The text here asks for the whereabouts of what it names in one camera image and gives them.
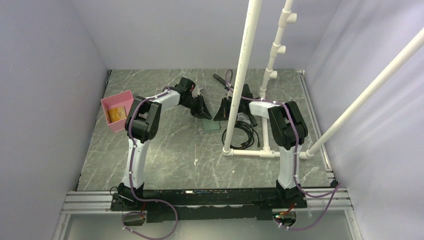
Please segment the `green card holder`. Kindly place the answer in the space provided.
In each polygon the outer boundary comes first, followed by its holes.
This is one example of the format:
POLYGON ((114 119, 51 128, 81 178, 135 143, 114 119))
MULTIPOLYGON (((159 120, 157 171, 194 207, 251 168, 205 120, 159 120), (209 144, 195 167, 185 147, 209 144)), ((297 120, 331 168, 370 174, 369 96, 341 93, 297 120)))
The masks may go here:
POLYGON ((205 132, 218 131, 221 129, 220 123, 218 121, 213 121, 212 119, 203 119, 202 123, 205 132))

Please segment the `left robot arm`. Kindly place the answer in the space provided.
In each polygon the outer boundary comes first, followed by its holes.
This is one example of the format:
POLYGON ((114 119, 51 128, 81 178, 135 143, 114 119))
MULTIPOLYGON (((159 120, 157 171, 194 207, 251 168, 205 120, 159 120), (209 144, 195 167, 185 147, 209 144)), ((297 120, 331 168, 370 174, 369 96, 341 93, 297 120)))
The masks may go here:
POLYGON ((182 77, 175 86, 166 86, 163 91, 150 97, 136 96, 125 121, 128 136, 128 158, 122 182, 117 187, 118 195, 131 210, 144 203, 144 169, 148 148, 159 130, 161 114, 174 106, 183 106, 198 119, 211 120, 204 97, 194 93, 194 81, 182 77))

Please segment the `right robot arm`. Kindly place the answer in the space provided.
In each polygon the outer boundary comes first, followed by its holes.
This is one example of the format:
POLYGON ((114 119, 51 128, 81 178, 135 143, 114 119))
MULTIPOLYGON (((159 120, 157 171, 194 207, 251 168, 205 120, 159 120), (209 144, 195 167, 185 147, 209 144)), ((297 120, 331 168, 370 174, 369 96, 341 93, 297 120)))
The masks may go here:
POLYGON ((244 84, 239 104, 241 112, 251 118, 261 117, 270 124, 272 137, 279 147, 279 174, 276 181, 276 203, 289 207, 295 199, 303 198, 304 193, 298 177, 299 158, 302 144, 308 136, 308 128, 295 101, 278 102, 253 98, 249 85, 244 84))

